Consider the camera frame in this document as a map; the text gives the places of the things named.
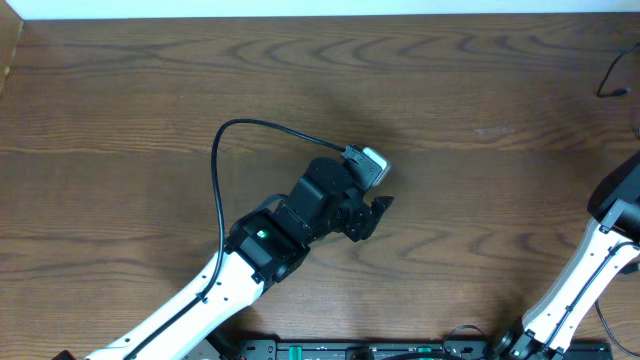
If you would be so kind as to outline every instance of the white backdrop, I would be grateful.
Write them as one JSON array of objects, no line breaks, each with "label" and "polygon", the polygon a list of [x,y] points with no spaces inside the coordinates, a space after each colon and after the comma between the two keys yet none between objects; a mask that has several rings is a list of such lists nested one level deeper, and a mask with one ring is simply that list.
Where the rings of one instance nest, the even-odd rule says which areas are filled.
[{"label": "white backdrop", "polygon": [[640,0],[7,0],[24,20],[640,12]]}]

